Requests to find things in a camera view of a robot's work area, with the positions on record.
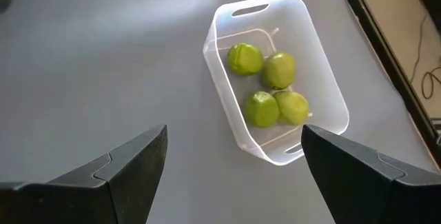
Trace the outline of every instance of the table surface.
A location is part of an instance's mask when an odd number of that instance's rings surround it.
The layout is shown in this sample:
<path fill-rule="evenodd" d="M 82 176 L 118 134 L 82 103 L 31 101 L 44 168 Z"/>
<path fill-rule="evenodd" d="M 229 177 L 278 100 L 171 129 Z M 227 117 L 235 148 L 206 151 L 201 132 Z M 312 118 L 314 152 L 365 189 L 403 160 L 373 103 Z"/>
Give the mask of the table surface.
<path fill-rule="evenodd" d="M 0 15 L 0 180 L 48 181 L 169 127 L 149 223 L 333 223 L 301 158 L 241 151 L 202 48 L 240 0 L 13 0 Z M 436 172 L 346 0 L 303 0 L 350 113 L 343 136 Z"/>

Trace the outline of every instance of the floor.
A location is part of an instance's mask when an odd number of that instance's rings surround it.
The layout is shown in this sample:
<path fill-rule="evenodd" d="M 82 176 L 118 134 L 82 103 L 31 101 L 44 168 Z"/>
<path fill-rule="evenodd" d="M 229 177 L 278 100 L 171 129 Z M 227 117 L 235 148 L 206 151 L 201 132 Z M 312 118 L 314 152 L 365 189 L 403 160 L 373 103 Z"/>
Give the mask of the floor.
<path fill-rule="evenodd" d="M 427 15 L 420 0 L 366 0 L 374 18 L 384 32 L 408 78 L 418 58 L 420 27 Z M 440 35 L 430 17 L 422 25 L 420 62 L 412 85 L 430 117 L 441 117 L 441 85 L 435 84 L 432 98 L 422 97 L 421 82 L 424 73 L 441 66 Z"/>

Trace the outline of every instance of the clear plastic bin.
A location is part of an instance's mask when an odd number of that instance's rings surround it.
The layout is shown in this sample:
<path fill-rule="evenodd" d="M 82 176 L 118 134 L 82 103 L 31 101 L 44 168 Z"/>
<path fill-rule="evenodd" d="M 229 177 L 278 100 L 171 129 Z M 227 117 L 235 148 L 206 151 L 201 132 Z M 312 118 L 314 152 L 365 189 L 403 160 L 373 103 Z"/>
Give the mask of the clear plastic bin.
<path fill-rule="evenodd" d="M 270 128 L 248 125 L 241 105 L 253 92 L 265 90 L 260 75 L 240 77 L 227 67 L 232 45 L 248 43 L 265 57 L 288 52 L 297 74 L 288 90 L 305 96 L 311 113 L 305 123 L 342 134 L 349 112 L 302 0 L 246 0 L 218 8 L 203 48 L 223 108 L 239 147 L 275 165 L 303 156 L 301 125 L 278 123 Z"/>

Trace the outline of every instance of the green lime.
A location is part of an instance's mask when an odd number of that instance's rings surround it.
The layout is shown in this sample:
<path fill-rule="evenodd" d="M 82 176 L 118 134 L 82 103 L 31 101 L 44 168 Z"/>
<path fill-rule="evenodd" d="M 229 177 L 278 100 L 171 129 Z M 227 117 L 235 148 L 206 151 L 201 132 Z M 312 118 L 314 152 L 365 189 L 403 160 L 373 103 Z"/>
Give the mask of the green lime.
<path fill-rule="evenodd" d="M 292 55 L 279 52 L 268 57 L 263 68 L 263 80 L 272 89 L 290 86 L 296 76 L 296 61 Z"/>
<path fill-rule="evenodd" d="M 256 92 L 245 101 L 245 120 L 260 128 L 274 125 L 280 117 L 277 101 L 263 91 Z"/>
<path fill-rule="evenodd" d="M 264 59 L 262 52 L 252 45 L 239 43 L 228 52 L 228 66 L 239 75 L 251 75 L 260 72 Z"/>
<path fill-rule="evenodd" d="M 309 104 L 306 99 L 297 92 L 283 91 L 274 95 L 280 109 L 280 120 L 292 125 L 300 125 L 305 122 L 309 114 Z"/>

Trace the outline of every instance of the black cable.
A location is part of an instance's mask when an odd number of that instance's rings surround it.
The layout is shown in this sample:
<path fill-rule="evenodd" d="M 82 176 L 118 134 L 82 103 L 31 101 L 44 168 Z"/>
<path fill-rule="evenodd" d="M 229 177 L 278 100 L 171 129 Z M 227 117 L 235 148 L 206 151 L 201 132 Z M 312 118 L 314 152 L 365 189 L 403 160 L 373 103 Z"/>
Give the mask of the black cable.
<path fill-rule="evenodd" d="M 421 59 L 422 31 L 423 31 L 424 22 L 426 21 L 428 16 L 429 15 L 426 14 L 424 16 L 424 18 L 422 19 L 421 24 L 420 24 L 420 40 L 418 42 L 418 55 L 417 55 L 417 58 L 416 58 L 416 61 L 415 61 L 415 65 L 413 66 L 411 83 L 413 82 L 413 79 L 415 78 L 416 68 L 417 68 L 417 66 L 418 66 L 418 64 L 420 62 L 420 59 Z M 436 75 L 434 75 L 434 72 L 436 70 L 439 70 L 439 69 L 441 69 L 441 66 L 438 66 L 438 67 L 432 69 L 432 71 L 425 72 L 424 76 L 422 77 L 422 80 L 421 80 L 421 94 L 422 94 L 422 96 L 425 99 L 431 99 L 432 98 L 433 92 L 435 90 L 435 81 L 437 81 L 441 85 L 440 78 L 438 78 Z M 428 94 L 427 94 L 427 92 L 426 92 L 426 90 L 424 88 L 424 83 L 426 82 L 427 79 L 429 80 L 429 83 L 430 83 L 429 84 L 430 87 L 429 87 L 429 93 Z"/>

